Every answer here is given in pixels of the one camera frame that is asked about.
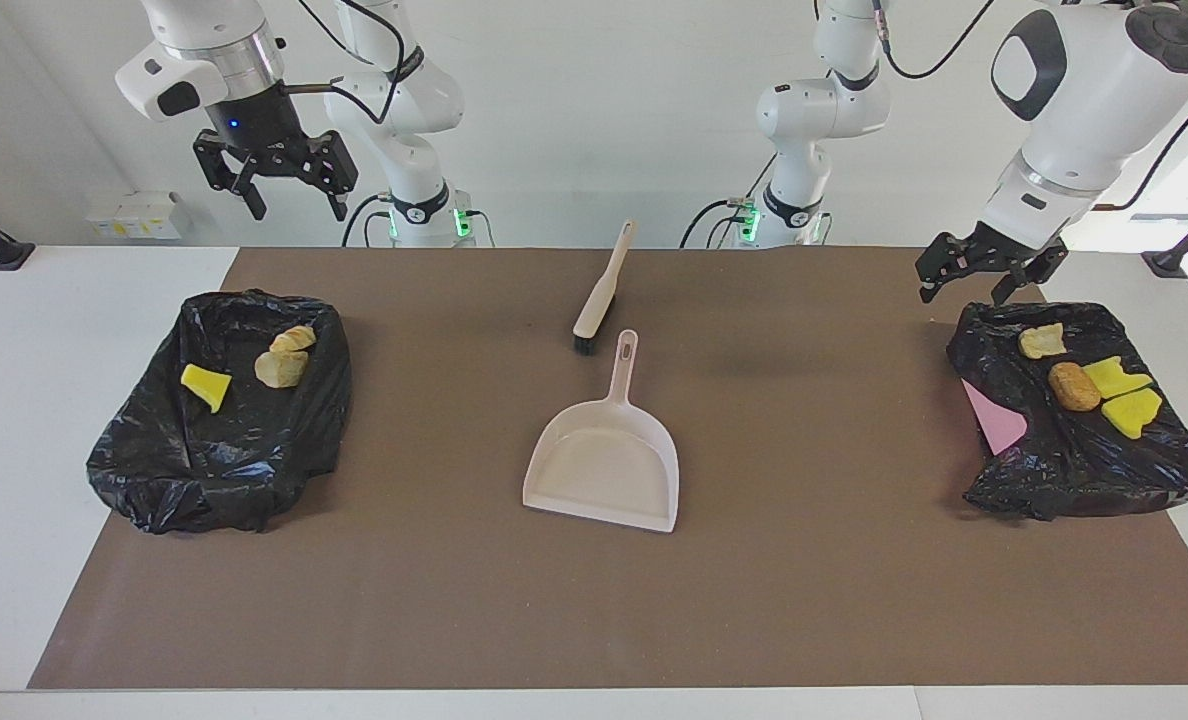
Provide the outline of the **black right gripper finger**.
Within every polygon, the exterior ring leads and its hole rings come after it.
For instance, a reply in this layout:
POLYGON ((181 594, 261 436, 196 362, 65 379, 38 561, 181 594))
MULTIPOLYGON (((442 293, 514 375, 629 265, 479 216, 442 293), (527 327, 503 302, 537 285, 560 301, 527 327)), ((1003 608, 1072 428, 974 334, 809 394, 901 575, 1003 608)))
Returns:
POLYGON ((227 146, 219 133, 198 133, 192 141, 192 154, 204 173, 207 183, 216 191, 227 191, 241 198, 251 217, 260 222, 268 213, 268 206, 254 184, 257 162, 246 158, 239 162, 241 169, 234 170, 227 160, 227 146))
POLYGON ((324 135, 302 137, 297 147, 297 177, 303 183, 324 192, 331 213, 339 222, 346 219, 347 196, 358 184, 358 168, 339 131, 324 135))

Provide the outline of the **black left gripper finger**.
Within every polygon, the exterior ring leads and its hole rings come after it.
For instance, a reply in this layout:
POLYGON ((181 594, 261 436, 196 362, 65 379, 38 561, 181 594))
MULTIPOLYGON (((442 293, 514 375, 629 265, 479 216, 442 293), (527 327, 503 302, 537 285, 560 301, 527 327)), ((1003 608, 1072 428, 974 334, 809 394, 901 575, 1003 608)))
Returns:
POLYGON ((937 234, 915 261, 920 277, 920 301, 933 304, 947 283, 981 272, 986 259, 987 244, 982 242, 978 233, 966 236, 954 236, 949 232, 937 234))
POLYGON ((1048 282, 1068 255, 1068 246, 1064 244, 1053 244, 1028 261, 1010 260, 1006 272, 1001 274, 1000 282, 996 284, 996 288, 991 292, 993 305, 1000 307, 1006 304, 1019 288, 1025 288, 1028 284, 1043 284, 1048 282))

